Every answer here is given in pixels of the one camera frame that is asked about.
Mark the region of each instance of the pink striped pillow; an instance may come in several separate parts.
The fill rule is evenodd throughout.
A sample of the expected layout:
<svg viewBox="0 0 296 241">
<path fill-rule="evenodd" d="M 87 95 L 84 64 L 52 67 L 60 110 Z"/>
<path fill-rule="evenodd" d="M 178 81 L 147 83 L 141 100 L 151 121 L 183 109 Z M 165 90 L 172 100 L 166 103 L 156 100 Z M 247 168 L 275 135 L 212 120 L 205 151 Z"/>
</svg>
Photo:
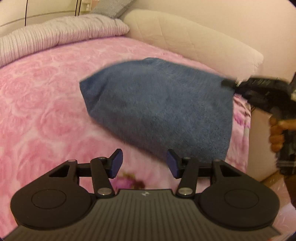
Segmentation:
<svg viewBox="0 0 296 241">
<path fill-rule="evenodd" d="M 124 35 L 128 25 L 98 14 L 68 16 L 29 25 L 0 38 L 0 67 L 57 45 Z"/>
</svg>

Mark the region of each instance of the round pad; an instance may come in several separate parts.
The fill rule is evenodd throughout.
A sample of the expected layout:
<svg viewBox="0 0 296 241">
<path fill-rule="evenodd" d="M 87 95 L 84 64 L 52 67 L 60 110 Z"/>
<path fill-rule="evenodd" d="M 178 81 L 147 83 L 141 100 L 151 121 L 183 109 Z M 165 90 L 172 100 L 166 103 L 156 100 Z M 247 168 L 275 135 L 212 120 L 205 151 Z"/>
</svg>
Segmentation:
<svg viewBox="0 0 296 241">
<path fill-rule="evenodd" d="M 39 208 L 57 208 L 66 201 L 66 194 L 62 191 L 48 189 L 36 192 L 32 197 L 32 203 Z"/>
<path fill-rule="evenodd" d="M 228 177 L 204 190 L 199 205 L 218 225 L 250 230 L 273 223 L 279 199 L 272 190 L 251 178 Z"/>
<path fill-rule="evenodd" d="M 79 185 L 61 178 L 30 183 L 11 200 L 11 211 L 19 225 L 33 229 L 57 229 L 85 216 L 90 194 Z"/>
</svg>

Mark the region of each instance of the finger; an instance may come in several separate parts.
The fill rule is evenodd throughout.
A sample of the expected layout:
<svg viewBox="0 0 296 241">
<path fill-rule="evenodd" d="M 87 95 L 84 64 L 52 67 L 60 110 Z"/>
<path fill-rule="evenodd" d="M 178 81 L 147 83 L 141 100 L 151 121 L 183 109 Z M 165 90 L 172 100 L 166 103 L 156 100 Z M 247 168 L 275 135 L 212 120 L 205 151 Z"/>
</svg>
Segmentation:
<svg viewBox="0 0 296 241">
<path fill-rule="evenodd" d="M 269 125 L 270 126 L 275 126 L 278 123 L 277 119 L 275 117 L 270 117 L 269 119 Z"/>
<path fill-rule="evenodd" d="M 283 148 L 283 144 L 272 144 L 271 151 L 279 152 Z"/>
<path fill-rule="evenodd" d="M 278 125 L 272 126 L 270 128 L 270 135 L 281 135 L 283 133 L 283 129 L 281 129 Z"/>
<path fill-rule="evenodd" d="M 278 122 L 278 126 L 282 130 L 296 131 L 296 120 L 281 120 Z"/>
<path fill-rule="evenodd" d="M 273 135 L 269 137 L 269 142 L 271 144 L 283 144 L 285 142 L 284 135 Z"/>
</svg>

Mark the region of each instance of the blue towel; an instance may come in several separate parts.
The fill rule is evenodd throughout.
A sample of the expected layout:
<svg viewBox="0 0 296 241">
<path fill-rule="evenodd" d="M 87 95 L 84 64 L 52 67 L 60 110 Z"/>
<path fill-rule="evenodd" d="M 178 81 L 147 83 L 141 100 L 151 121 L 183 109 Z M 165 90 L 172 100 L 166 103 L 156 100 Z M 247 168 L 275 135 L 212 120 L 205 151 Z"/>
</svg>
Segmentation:
<svg viewBox="0 0 296 241">
<path fill-rule="evenodd" d="M 168 149 L 224 160 L 234 91 L 222 77 L 157 58 L 105 68 L 80 82 L 89 115 L 123 141 L 165 160 Z"/>
</svg>

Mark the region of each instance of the white cabinet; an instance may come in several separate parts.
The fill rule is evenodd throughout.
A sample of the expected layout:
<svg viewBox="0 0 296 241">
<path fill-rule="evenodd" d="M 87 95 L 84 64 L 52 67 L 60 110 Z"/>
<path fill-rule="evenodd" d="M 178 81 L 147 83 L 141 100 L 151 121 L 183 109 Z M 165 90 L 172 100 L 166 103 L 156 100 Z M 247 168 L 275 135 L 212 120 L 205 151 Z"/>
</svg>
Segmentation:
<svg viewBox="0 0 296 241">
<path fill-rule="evenodd" d="M 11 33 L 12 31 L 22 28 L 25 26 L 25 20 L 21 19 L 12 23 L 5 24 L 0 27 L 0 38 L 6 34 Z"/>
<path fill-rule="evenodd" d="M 25 26 L 27 0 L 0 1 L 0 37 Z"/>
<path fill-rule="evenodd" d="M 75 13 L 77 0 L 28 0 L 27 18 L 53 13 Z"/>
</svg>

